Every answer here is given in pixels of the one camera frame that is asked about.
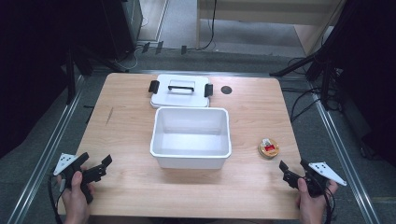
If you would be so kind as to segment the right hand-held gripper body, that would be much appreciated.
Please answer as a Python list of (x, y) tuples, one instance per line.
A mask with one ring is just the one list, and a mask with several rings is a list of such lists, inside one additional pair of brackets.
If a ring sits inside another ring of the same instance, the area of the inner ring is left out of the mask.
[[(337, 184), (346, 186), (347, 182), (338, 175), (326, 162), (309, 162), (311, 172), (306, 172), (304, 180), (306, 182), (308, 192), (311, 197), (318, 197), (323, 195), (327, 187), (327, 182), (332, 180)], [(291, 170), (288, 173), (283, 173), (283, 180), (286, 181), (291, 188), (298, 188), (299, 175)]]

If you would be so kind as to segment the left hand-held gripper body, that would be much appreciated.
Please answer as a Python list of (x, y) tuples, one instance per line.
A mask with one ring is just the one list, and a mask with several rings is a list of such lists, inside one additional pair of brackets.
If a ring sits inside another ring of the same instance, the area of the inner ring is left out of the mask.
[(93, 201), (93, 197), (88, 185), (91, 182), (100, 181), (101, 178), (106, 174), (106, 169), (102, 168), (100, 166), (100, 163), (88, 170), (82, 170), (82, 165), (80, 167), (77, 167), (78, 157), (79, 156), (77, 155), (63, 153), (58, 160), (56, 167), (54, 168), (53, 175), (59, 175), (62, 178), (60, 184), (60, 192), (63, 192), (65, 189), (71, 188), (73, 174), (76, 171), (81, 171), (83, 179), (80, 187), (86, 197), (87, 203), (90, 204)]

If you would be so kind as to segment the round yellow tin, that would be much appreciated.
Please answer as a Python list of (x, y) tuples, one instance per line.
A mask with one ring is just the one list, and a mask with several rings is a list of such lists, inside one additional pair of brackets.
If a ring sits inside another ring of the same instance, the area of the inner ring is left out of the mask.
[(274, 139), (263, 138), (258, 145), (258, 151), (265, 159), (272, 159), (278, 155), (280, 148)]

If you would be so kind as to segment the white plastic storage box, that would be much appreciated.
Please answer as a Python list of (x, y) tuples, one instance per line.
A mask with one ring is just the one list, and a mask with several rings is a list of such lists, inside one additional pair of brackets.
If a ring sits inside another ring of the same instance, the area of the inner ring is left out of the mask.
[(232, 151), (226, 109), (163, 106), (156, 110), (150, 154), (162, 168), (221, 169)]

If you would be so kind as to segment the person's right hand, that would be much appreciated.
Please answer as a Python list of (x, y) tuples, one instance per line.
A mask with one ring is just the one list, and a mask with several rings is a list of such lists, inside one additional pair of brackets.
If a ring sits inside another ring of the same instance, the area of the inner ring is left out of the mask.
[(304, 179), (298, 179), (299, 195), (296, 205), (300, 210), (299, 220), (301, 224), (322, 224), (323, 214), (326, 209), (324, 196), (312, 198)]

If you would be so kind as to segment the person's left hand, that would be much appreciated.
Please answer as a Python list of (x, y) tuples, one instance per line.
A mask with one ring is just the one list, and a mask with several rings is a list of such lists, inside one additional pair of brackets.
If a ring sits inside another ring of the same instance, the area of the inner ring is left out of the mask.
[(71, 188), (61, 195), (66, 212), (64, 224), (88, 224), (91, 210), (80, 187), (82, 179), (82, 172), (76, 171), (72, 177)]

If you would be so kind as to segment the black metal stand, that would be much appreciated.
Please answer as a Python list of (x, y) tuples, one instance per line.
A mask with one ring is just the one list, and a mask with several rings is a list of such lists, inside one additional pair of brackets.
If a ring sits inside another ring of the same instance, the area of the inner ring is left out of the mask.
[(67, 100), (68, 105), (76, 96), (75, 67), (83, 76), (92, 73), (92, 66), (89, 61), (89, 51), (78, 45), (72, 45), (66, 52), (65, 70), (67, 76)]

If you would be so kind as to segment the black tripod stand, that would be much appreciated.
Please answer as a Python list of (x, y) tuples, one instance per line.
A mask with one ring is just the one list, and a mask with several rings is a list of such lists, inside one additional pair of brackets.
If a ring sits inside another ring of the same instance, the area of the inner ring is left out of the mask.
[(301, 59), (300, 61), (289, 65), (288, 67), (270, 73), (270, 77), (283, 77), (300, 67), (304, 67), (306, 64), (310, 64), (307, 72), (305, 73), (305, 77), (308, 81), (314, 81), (319, 76), (322, 76), (321, 83), (321, 91), (320, 91), (320, 100), (321, 104), (324, 106), (326, 110), (330, 110), (331, 107), (329, 105), (329, 90), (330, 90), (330, 82), (332, 77), (332, 72), (334, 71), (333, 62), (328, 55), (325, 49), (319, 49), (318, 51), (312, 53), (311, 55)]

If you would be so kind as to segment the dark cabinet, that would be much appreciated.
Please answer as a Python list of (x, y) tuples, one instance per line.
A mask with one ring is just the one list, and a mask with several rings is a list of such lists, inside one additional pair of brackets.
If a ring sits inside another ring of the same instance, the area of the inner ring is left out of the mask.
[(135, 51), (143, 14), (139, 0), (102, 0), (111, 40), (111, 58), (122, 59)]

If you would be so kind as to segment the light wooden furniture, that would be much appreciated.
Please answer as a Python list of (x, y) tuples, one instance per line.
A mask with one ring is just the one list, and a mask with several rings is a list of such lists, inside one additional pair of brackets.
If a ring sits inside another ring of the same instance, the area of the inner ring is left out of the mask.
[(312, 54), (329, 26), (337, 23), (347, 0), (196, 0), (196, 43), (201, 20), (292, 24), (306, 55)]

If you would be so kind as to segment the aluminium floor rail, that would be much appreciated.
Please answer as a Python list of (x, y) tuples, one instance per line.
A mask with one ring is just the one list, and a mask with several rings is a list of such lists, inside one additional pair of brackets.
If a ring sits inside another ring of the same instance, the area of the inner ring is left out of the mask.
[(220, 72), (220, 71), (178, 71), (178, 70), (126, 70), (130, 74), (174, 74), (189, 76), (231, 76), (231, 77), (270, 77), (269, 73)]
[(306, 125), (308, 135), (313, 137), (310, 140), (313, 146), (304, 149), (304, 156), (311, 161), (326, 161), (347, 182), (334, 194), (336, 220), (333, 223), (382, 224), (334, 117), (324, 109), (316, 93), (309, 93), (309, 99), (313, 105), (308, 114), (313, 118), (307, 118)]
[(31, 175), (27, 178), (25, 185), (21, 190), (21, 194), (16, 201), (9, 218), (7, 219), (7, 224), (22, 224), (22, 221), (25, 219), (43, 179), (48, 174), (50, 163), (54, 158), (66, 127), (69, 124), (73, 113), (75, 112), (85, 83), (86, 78), (83, 75), (79, 75), (76, 82), (76, 96), (71, 100), (70, 103), (64, 105), (62, 114), (57, 120), (56, 125), (54, 126), (50, 137), (46, 142), (46, 145), (41, 150), (40, 157), (37, 159), (37, 163), (32, 169)]

